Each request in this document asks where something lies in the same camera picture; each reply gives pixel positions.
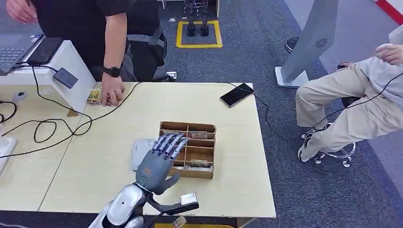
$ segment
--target laptop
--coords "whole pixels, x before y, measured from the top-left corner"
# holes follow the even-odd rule
[[[16,63],[43,37],[41,32],[0,33],[0,76],[6,76]]]

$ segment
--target man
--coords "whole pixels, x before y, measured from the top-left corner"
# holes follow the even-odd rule
[[[403,25],[389,35],[389,40],[391,44],[377,48],[376,57],[344,64],[347,68],[312,80],[297,90],[297,123],[315,128],[306,134],[304,145],[298,150],[301,162],[307,162],[318,151],[336,152],[352,142],[403,129],[403,76],[388,84],[375,99],[343,110],[332,125],[323,120],[323,107],[331,101],[355,96],[361,99],[352,105],[366,102],[403,73]]]
[[[123,98],[123,81],[135,81],[126,11],[133,0],[7,0],[9,15],[20,23],[39,22],[47,37],[71,40],[96,81],[102,104]]]

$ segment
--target beige pants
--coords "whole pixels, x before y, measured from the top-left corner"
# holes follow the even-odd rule
[[[355,65],[350,65],[312,80],[297,90],[297,123],[301,127],[317,124],[325,117],[323,107],[337,98],[361,97],[354,105],[377,94],[368,77]],[[315,128],[323,128],[326,124],[325,120]],[[308,147],[312,156],[317,151],[336,152],[352,142],[373,139],[400,129],[403,129],[403,108],[380,95],[370,102],[343,110],[327,130],[312,136]]]

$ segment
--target wooden box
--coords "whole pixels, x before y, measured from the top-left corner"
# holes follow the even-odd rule
[[[216,128],[211,124],[161,122],[160,134],[183,133],[189,140],[173,162],[169,175],[212,179]]]

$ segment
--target rolling stool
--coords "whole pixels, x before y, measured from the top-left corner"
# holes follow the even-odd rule
[[[343,69],[343,68],[346,68],[346,67],[342,66],[342,65],[337,66],[337,69]],[[360,99],[359,97],[354,97],[354,96],[343,97],[343,98],[341,98],[341,102],[343,103],[344,108],[347,108],[348,106],[350,106],[352,103],[354,103],[355,101],[357,101],[359,99]],[[316,164],[320,164],[322,162],[321,160],[323,159],[323,157],[325,155],[328,155],[328,156],[331,156],[334,158],[343,159],[343,165],[345,167],[350,167],[351,155],[353,155],[353,153],[355,152],[355,142],[353,142],[351,145],[352,145],[352,149],[349,152],[346,151],[344,148],[342,148],[340,151],[335,152],[335,153],[319,152],[321,154],[319,156],[317,156],[316,158],[314,158],[314,161]]]

